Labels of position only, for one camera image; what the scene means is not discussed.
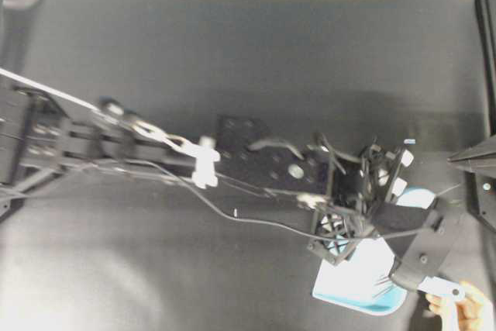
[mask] white plastic piece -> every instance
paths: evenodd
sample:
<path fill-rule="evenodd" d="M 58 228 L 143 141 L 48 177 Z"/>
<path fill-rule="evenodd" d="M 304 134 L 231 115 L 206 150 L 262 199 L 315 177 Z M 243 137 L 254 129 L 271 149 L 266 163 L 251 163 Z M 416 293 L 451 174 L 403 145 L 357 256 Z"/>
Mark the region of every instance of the white plastic piece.
<path fill-rule="evenodd" d="M 298 194 L 296 200 L 300 203 L 305 203 L 311 209 L 315 209 L 318 203 L 326 203 L 326 199 L 321 195 L 309 193 Z"/>
<path fill-rule="evenodd" d="M 205 189 L 207 185 L 216 187 L 219 180 L 215 176 L 214 163 L 220 161 L 220 154 L 214 150 L 215 140 L 202 136 L 198 145 L 186 143 L 181 148 L 185 148 L 184 153 L 196 159 L 195 171 L 191 176 L 195 185 L 201 189 Z"/>
<path fill-rule="evenodd" d="M 417 289 L 440 298 L 451 298 L 455 302 L 465 298 L 465 290 L 462 286 L 439 277 L 425 277 Z"/>
<path fill-rule="evenodd" d="M 403 207 L 427 209 L 436 199 L 436 194 L 427 189 L 408 188 L 396 202 Z"/>
<path fill-rule="evenodd" d="M 383 168 L 379 168 L 379 175 L 378 176 L 379 176 L 379 186 L 385 186 L 389 180 L 388 172 Z"/>
<path fill-rule="evenodd" d="M 408 167 L 410 164 L 412 164 L 414 158 L 415 157 L 412 153 L 410 153 L 408 150 L 405 150 L 403 152 L 403 156 L 401 157 L 401 164 L 403 164 L 405 167 Z"/>
<path fill-rule="evenodd" d="M 401 194 L 403 194 L 403 191 L 405 191 L 406 185 L 408 185 L 408 183 L 405 180 L 403 180 L 402 178 L 397 178 L 394 181 L 392 193 L 399 197 Z"/>

